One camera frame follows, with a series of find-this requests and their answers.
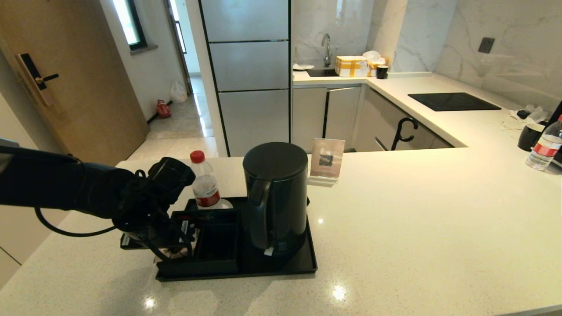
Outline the pink CHALI tea bag packet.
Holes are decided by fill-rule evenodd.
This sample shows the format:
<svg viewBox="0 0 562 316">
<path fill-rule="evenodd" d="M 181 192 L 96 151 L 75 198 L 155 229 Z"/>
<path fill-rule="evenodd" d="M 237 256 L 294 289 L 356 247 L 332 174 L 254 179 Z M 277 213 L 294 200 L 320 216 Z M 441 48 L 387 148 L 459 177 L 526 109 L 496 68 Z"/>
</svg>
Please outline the pink CHALI tea bag packet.
<svg viewBox="0 0 562 316">
<path fill-rule="evenodd" d="M 187 248 L 187 247 L 172 247 L 172 248 L 163 248 L 161 249 L 162 254 L 167 259 L 183 259 L 183 258 L 190 258 L 195 254 L 195 248 Z"/>
</svg>

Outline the black electric kettle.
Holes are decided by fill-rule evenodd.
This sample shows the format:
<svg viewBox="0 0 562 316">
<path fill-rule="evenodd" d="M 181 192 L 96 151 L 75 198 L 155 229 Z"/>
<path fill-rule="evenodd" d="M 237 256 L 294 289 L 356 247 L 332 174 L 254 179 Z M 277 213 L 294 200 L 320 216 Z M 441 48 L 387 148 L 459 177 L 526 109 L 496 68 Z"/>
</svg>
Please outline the black electric kettle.
<svg viewBox="0 0 562 316">
<path fill-rule="evenodd" d="M 243 159 L 247 202 L 241 211 L 250 246 L 282 257 L 304 244 L 307 223 L 307 153 L 299 146 L 269 142 Z"/>
</svg>

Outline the water bottle on tray red cap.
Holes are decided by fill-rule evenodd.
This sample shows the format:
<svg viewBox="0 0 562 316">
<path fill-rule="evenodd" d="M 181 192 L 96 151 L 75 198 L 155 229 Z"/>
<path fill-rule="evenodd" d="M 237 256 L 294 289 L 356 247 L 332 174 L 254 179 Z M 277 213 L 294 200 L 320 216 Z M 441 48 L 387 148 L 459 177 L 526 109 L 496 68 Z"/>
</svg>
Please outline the water bottle on tray red cap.
<svg viewBox="0 0 562 316">
<path fill-rule="evenodd" d="M 205 158 L 201 150 L 193 151 L 189 156 L 191 170 L 195 180 L 191 185 L 195 202 L 199 208 L 211 208 L 220 200 L 220 192 L 213 167 Z"/>
</svg>

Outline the water bottle with red label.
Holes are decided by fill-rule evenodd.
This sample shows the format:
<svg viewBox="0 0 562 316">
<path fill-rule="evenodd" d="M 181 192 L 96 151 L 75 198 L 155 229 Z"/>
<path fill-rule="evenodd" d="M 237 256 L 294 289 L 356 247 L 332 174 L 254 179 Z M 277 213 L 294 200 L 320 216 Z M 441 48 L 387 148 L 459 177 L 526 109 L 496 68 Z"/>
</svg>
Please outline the water bottle with red label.
<svg viewBox="0 0 562 316">
<path fill-rule="evenodd" d="M 544 171 L 561 148 L 562 114 L 555 122 L 544 128 L 525 164 L 530 168 Z"/>
</svg>

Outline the black compartment organizer box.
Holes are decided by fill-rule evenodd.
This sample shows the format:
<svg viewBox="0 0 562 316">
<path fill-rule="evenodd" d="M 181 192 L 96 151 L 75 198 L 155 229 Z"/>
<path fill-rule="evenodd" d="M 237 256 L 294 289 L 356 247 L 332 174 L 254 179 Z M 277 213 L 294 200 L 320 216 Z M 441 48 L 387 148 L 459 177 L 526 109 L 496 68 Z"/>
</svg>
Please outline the black compartment organizer box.
<svg viewBox="0 0 562 316">
<path fill-rule="evenodd" d="M 191 258 L 158 262 L 157 280 L 205 280 L 232 276 L 239 272 L 241 225 L 238 210 L 214 209 L 173 213 L 199 217 L 199 220 L 189 220 L 199 230 L 195 241 L 195 254 Z"/>
</svg>

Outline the black serving tray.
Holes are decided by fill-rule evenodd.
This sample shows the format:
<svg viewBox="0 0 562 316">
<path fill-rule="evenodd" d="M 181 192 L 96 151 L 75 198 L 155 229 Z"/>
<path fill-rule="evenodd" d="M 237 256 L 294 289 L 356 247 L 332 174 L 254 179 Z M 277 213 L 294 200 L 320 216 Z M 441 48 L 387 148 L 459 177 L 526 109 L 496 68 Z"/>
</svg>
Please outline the black serving tray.
<svg viewBox="0 0 562 316">
<path fill-rule="evenodd" d="M 241 278 L 241 277 L 265 277 L 279 275 L 294 275 L 315 273 L 317 271 L 317 258 L 315 256 L 313 241 L 310 228 L 305 230 L 305 239 L 303 246 L 295 252 L 285 257 L 267 256 L 263 251 L 254 249 L 247 238 L 244 236 L 243 226 L 241 222 L 241 210 L 247 204 L 246 197 L 229 197 L 227 198 L 233 205 L 235 210 L 239 211 L 241 235 L 239 239 L 238 264 L 239 272 L 237 274 L 225 278 Z M 194 199 L 190 199 L 184 211 L 200 211 L 197 208 Z"/>
</svg>

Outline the beige cabinet panel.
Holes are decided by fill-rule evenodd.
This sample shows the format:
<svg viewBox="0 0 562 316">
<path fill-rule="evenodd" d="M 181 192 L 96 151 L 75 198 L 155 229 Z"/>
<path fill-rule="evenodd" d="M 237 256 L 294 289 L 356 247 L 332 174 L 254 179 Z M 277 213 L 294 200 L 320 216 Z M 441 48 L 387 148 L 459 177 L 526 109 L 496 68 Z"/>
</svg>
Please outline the beige cabinet panel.
<svg viewBox="0 0 562 316">
<path fill-rule="evenodd" d="M 30 98 L 18 89 L 0 92 L 0 138 L 24 148 L 61 153 Z M 0 205 L 0 288 L 49 234 L 32 208 Z"/>
</svg>

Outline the white plastic bag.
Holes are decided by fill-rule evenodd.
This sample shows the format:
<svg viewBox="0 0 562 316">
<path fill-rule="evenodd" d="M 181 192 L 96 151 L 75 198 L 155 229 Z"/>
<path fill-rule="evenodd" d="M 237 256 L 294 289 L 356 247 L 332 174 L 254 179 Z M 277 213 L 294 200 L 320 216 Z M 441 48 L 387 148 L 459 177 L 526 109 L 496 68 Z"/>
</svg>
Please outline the white plastic bag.
<svg viewBox="0 0 562 316">
<path fill-rule="evenodd" d="M 179 82 L 173 82 L 170 88 L 170 100 L 173 103 L 183 103 L 188 99 L 185 87 Z"/>
</svg>

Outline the brown wooden door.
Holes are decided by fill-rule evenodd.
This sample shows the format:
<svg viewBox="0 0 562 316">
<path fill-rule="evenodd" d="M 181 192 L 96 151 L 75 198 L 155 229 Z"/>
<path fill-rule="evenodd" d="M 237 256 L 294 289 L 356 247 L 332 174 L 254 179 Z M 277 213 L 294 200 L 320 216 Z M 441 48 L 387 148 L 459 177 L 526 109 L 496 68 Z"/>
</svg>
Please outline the brown wooden door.
<svg viewBox="0 0 562 316">
<path fill-rule="evenodd" d="M 145 140 L 148 124 L 100 0 L 0 0 L 0 48 L 59 148 L 115 166 Z M 30 54 L 55 100 L 45 107 L 17 54 Z"/>
</svg>

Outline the acrylic QR code sign stand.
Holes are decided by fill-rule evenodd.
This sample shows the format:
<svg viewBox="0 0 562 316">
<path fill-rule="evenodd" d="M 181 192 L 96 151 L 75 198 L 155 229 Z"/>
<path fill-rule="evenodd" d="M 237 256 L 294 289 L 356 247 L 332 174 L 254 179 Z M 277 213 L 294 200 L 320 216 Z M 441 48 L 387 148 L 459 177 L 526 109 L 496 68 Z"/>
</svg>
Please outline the acrylic QR code sign stand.
<svg viewBox="0 0 562 316">
<path fill-rule="evenodd" d="M 308 184 L 332 187 L 339 181 L 345 140 L 315 138 L 313 140 Z"/>
</svg>

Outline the silver refrigerator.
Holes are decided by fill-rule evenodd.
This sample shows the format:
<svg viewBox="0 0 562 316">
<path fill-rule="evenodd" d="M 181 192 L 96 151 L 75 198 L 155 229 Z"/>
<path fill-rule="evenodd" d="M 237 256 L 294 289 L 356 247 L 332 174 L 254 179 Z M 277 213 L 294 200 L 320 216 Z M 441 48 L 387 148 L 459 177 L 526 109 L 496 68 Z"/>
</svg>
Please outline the silver refrigerator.
<svg viewBox="0 0 562 316">
<path fill-rule="evenodd" d="M 199 0 L 229 156 L 290 140 L 291 0 Z"/>
</svg>

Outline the grey kitchen base cabinets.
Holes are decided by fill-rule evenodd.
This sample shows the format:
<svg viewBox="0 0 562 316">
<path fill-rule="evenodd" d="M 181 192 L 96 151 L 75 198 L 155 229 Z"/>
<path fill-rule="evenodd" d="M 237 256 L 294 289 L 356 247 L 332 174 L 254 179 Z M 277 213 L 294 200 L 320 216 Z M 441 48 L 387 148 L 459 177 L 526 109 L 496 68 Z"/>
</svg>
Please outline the grey kitchen base cabinets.
<svg viewBox="0 0 562 316">
<path fill-rule="evenodd" d="M 292 143 L 312 152 L 314 138 L 345 140 L 345 152 L 389 151 L 400 119 L 410 117 L 366 85 L 302 86 L 293 90 Z M 414 135 L 396 150 L 450 148 L 451 144 L 419 123 L 402 128 Z"/>
</svg>

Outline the large yellow taped cardboard box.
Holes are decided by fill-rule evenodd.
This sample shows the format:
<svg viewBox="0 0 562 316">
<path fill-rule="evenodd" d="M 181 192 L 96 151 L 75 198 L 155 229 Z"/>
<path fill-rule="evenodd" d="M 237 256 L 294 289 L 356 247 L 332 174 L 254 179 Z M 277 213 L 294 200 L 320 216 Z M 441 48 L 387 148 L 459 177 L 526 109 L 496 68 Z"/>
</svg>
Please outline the large yellow taped cardboard box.
<svg viewBox="0 0 562 316">
<path fill-rule="evenodd" d="M 340 77 L 368 77 L 370 70 L 368 59 L 363 56 L 336 57 L 335 71 Z"/>
</svg>

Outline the black induction cooktop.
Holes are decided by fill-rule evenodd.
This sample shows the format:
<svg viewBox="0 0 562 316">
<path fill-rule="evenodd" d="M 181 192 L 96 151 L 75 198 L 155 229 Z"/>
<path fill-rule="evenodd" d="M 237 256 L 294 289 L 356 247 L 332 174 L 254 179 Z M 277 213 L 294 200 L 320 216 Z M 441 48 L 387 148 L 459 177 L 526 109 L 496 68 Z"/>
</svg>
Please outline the black induction cooktop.
<svg viewBox="0 0 562 316">
<path fill-rule="evenodd" d="M 433 111 L 485 111 L 501 108 L 468 93 L 409 94 L 417 102 Z"/>
</svg>

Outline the black mug with white inside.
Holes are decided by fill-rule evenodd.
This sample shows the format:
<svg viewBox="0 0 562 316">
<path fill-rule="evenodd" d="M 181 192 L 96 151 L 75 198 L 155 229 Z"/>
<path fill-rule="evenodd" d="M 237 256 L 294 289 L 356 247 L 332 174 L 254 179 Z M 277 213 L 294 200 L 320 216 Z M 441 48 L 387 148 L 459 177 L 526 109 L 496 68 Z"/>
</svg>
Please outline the black mug with white inside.
<svg viewBox="0 0 562 316">
<path fill-rule="evenodd" d="M 545 126 L 537 123 L 526 124 L 520 133 L 518 140 L 518 148 L 526 152 L 531 152 L 536 142 L 538 142 Z"/>
</svg>

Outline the crumpled clear plastic wrap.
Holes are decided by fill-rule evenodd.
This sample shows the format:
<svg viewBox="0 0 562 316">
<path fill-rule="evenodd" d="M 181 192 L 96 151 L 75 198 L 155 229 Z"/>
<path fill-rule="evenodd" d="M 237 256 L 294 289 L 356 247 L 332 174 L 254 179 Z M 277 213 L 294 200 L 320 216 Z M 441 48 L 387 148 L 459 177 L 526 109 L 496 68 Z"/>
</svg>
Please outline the crumpled clear plastic wrap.
<svg viewBox="0 0 562 316">
<path fill-rule="evenodd" d="M 549 112 L 544 110 L 542 106 L 534 106 L 528 104 L 525 108 L 519 110 L 509 110 L 510 116 L 518 122 L 527 123 L 540 123 L 546 120 Z"/>
</svg>

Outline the window with dark frame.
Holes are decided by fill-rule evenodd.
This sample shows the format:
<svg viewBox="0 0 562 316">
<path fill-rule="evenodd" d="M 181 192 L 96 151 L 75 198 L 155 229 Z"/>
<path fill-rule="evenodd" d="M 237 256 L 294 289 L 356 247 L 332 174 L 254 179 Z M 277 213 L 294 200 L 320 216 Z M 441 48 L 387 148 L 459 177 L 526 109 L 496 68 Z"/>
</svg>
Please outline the window with dark frame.
<svg viewBox="0 0 562 316">
<path fill-rule="evenodd" d="M 148 47 L 134 0 L 112 0 L 131 52 Z"/>
</svg>

